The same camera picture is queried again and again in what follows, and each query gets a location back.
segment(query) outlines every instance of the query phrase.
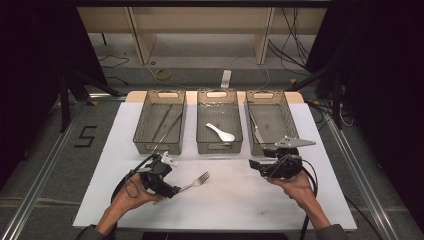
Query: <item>sleeve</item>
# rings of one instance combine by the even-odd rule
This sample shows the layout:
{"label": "sleeve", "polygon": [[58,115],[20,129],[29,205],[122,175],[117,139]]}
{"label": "sleeve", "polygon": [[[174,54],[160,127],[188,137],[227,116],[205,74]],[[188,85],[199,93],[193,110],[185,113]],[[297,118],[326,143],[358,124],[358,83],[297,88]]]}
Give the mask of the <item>sleeve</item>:
{"label": "sleeve", "polygon": [[88,226],[84,228],[77,236],[76,240],[104,240],[106,236],[97,232],[94,226]]}
{"label": "sleeve", "polygon": [[315,232],[318,240],[348,240],[340,224],[331,225]]}

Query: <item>floor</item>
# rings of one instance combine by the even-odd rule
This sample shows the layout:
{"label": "floor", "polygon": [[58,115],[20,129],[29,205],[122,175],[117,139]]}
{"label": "floor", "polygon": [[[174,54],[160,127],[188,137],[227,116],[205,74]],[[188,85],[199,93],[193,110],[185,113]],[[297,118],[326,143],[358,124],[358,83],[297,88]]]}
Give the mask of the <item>floor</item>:
{"label": "floor", "polygon": [[[308,74],[294,64],[284,63],[283,66],[280,58],[271,51],[267,51],[265,64],[257,65],[251,36],[246,35],[161,35],[149,63],[144,66],[138,62],[130,35],[106,34],[105,37],[107,45],[104,45],[101,34],[90,34],[109,86],[122,93],[152,88],[190,89],[198,85],[219,87],[225,69],[232,70],[230,86],[240,90],[259,87],[286,89],[292,81],[302,81]],[[273,36],[271,39],[281,47],[285,37]],[[302,36],[301,39],[305,48],[310,49],[314,37]],[[286,51],[301,61],[294,42],[289,42]],[[155,81],[152,72],[157,69],[169,69],[171,78],[163,82]],[[315,100],[317,84],[311,83],[300,91],[305,100]],[[87,89],[92,94],[102,93],[94,87]],[[69,134],[59,134],[61,111],[58,102],[52,106],[38,137],[28,149],[27,158],[19,164],[0,192],[2,235],[21,210],[22,201],[31,195],[29,191],[34,183],[39,183],[39,195],[35,195],[37,201],[25,215],[19,239],[74,239],[80,231],[72,227],[72,222],[123,100],[96,98],[86,104],[72,101],[72,95],[69,97],[74,119]],[[320,103],[328,104],[328,101],[321,99]],[[384,239],[424,239],[423,233],[378,167],[362,135],[360,124],[354,122],[349,126],[352,119],[346,116],[346,123],[342,130],[338,130],[327,115],[313,107],[311,112],[342,191],[354,203],[349,203],[349,206],[358,229],[349,233],[349,239],[378,239],[366,219],[380,230]],[[344,113],[349,113],[348,106]],[[91,146],[75,147],[88,143],[86,139],[79,138],[87,126],[95,126],[87,128],[85,132],[86,135],[95,136]],[[344,151],[341,146],[348,146],[351,151]],[[58,154],[52,155],[52,149],[57,150]],[[52,167],[46,170],[45,164],[50,160]],[[47,172],[44,181],[36,181],[42,172]],[[119,231],[118,239],[141,239],[142,235],[140,232]],[[296,232],[286,235],[289,239],[299,238]],[[315,239],[315,236],[308,233],[306,239]]]}

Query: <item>person's right hand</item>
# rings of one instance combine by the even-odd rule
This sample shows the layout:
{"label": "person's right hand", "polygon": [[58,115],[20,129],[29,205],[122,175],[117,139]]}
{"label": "person's right hand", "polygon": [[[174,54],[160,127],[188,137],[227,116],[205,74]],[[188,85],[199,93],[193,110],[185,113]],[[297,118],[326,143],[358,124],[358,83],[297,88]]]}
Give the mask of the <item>person's right hand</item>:
{"label": "person's right hand", "polygon": [[315,200],[308,175],[304,171],[291,179],[267,178],[267,181],[284,189],[284,193],[293,198],[302,209],[308,202]]}

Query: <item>fork handle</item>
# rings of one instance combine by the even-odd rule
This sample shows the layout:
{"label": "fork handle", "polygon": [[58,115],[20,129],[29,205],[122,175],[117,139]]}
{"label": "fork handle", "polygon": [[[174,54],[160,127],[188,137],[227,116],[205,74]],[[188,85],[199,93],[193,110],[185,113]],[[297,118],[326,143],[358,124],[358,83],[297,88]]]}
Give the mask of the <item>fork handle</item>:
{"label": "fork handle", "polygon": [[[190,187],[192,187],[191,185],[187,185],[187,186],[184,186],[184,187],[182,187],[181,189],[180,189],[180,191],[177,193],[177,194],[179,194],[179,193],[181,193],[182,191],[184,191],[184,190],[187,190],[188,188],[190,188]],[[164,201],[166,201],[167,199],[169,199],[169,198],[163,198],[162,200],[160,200],[160,201],[157,201],[157,202],[154,202],[153,203],[153,205],[157,205],[157,204],[159,204],[159,203],[161,203],[161,202],[164,202]]]}

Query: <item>white connector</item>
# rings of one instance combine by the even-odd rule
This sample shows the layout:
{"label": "white connector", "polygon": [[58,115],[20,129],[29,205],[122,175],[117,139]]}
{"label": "white connector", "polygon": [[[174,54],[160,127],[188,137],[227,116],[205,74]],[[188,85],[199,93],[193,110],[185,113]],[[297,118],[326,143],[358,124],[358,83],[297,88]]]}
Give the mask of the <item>white connector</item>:
{"label": "white connector", "polygon": [[231,70],[224,70],[224,74],[222,75],[221,88],[227,89],[230,86],[231,79]]}

